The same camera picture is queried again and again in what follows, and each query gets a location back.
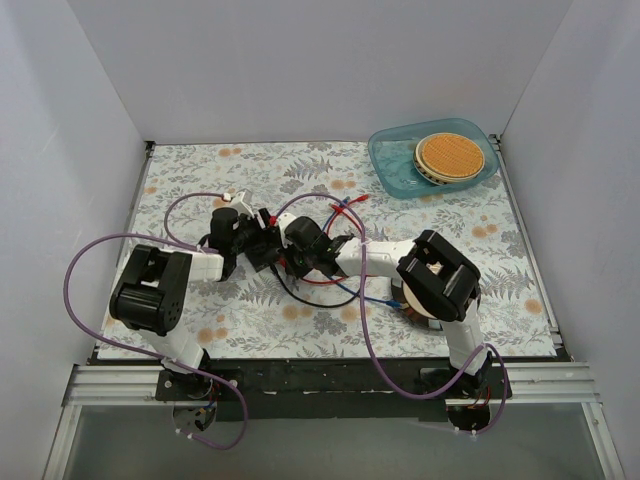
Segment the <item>blue wire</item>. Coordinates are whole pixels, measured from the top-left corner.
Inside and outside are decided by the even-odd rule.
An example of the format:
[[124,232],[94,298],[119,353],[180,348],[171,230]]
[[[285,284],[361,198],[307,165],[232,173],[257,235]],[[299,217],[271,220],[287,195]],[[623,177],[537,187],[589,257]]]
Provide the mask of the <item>blue wire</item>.
[[[342,200],[342,202],[340,202],[340,205],[345,207],[346,204],[349,202],[349,197],[345,198],[344,200]],[[329,218],[327,219],[327,221],[324,224],[324,227],[322,227],[322,231],[326,231],[327,230],[327,226],[329,226],[329,222],[331,222],[331,220],[333,219],[333,217],[335,217],[336,215],[338,215],[337,211],[333,211],[333,213],[329,216]],[[341,283],[336,283],[335,285],[337,285],[338,287],[340,287],[341,289],[343,289],[345,292],[349,292],[351,295],[358,295],[357,292],[354,292],[353,290],[351,290],[348,287],[345,287],[344,285],[342,285]],[[396,302],[395,300],[382,300],[380,298],[373,298],[373,297],[364,297],[365,300],[368,300],[370,302],[377,302],[377,303],[382,303],[384,305],[388,305],[390,307],[393,308],[400,308],[402,307],[402,304],[400,302]]]
[[[340,206],[341,207],[346,207],[347,203],[349,203],[349,200],[351,200],[349,197],[346,197],[342,202],[340,202]],[[329,226],[329,222],[333,219],[333,217],[335,217],[338,214],[338,212],[336,212],[335,210],[333,211],[333,213],[329,216],[329,218],[327,219],[327,221],[324,223],[324,227],[322,227],[322,231],[325,232],[327,230],[327,227]]]

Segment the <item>glass panel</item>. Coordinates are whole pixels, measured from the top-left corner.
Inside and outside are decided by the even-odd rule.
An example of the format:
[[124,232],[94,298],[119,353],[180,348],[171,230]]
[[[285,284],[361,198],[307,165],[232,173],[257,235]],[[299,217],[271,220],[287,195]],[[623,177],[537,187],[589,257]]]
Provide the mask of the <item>glass panel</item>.
[[[603,478],[579,404],[508,405],[475,440],[406,418],[252,420],[229,452],[176,435],[171,412],[84,407],[65,478]],[[207,434],[229,440],[238,427],[217,423]]]

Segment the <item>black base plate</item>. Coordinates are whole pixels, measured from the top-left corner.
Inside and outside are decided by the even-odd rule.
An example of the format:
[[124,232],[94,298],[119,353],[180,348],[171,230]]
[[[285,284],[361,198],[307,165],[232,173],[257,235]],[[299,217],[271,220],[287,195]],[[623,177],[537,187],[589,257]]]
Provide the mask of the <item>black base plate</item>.
[[[380,363],[398,386],[413,393],[432,391],[450,378],[446,359],[381,359]],[[427,366],[436,374],[425,376],[423,370],[421,377],[421,369]],[[391,389],[369,359],[212,360],[207,371],[238,382],[251,418],[412,417],[447,421],[445,397],[416,402],[389,393]],[[502,369],[491,367],[487,379],[492,397],[500,398]],[[465,398],[455,389],[447,397]],[[167,370],[159,376],[156,400],[193,401]],[[218,405],[218,421],[242,418],[240,404],[229,389],[222,388]]]

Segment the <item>robotic arm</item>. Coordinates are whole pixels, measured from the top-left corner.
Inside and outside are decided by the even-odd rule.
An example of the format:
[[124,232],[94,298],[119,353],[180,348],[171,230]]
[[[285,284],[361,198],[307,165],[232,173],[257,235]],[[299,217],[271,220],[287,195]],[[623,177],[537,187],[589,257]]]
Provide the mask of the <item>robotic arm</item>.
[[[180,323],[189,281],[224,281],[245,254],[256,271],[284,259],[296,278],[317,269],[328,276],[360,275],[359,238],[330,238],[308,217],[283,213],[272,217],[266,209],[254,214],[248,192],[227,198],[229,206],[213,211],[210,233],[201,246],[218,253],[134,248],[113,291],[109,311],[128,328],[137,330],[155,350],[194,368],[209,361],[207,352]],[[480,272],[438,233],[425,230],[414,240],[367,242],[367,272],[403,282],[429,317],[440,320],[450,352],[450,365],[462,368],[483,343],[478,324]],[[165,368],[185,374],[171,362]],[[476,356],[463,379],[481,388],[491,366],[488,351]]]

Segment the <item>white panel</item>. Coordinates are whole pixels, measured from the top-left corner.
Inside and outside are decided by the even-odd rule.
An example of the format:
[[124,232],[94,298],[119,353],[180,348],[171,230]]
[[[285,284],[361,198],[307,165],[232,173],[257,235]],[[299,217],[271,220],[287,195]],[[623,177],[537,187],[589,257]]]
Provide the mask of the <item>white panel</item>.
[[70,0],[146,139],[500,133],[571,0]]
[[[0,478],[40,478],[74,362],[91,341],[62,278],[122,231],[143,143],[64,0],[0,0]],[[79,266],[74,303],[99,328],[118,245]]]
[[504,142],[570,350],[588,360],[640,477],[640,4],[574,2]]

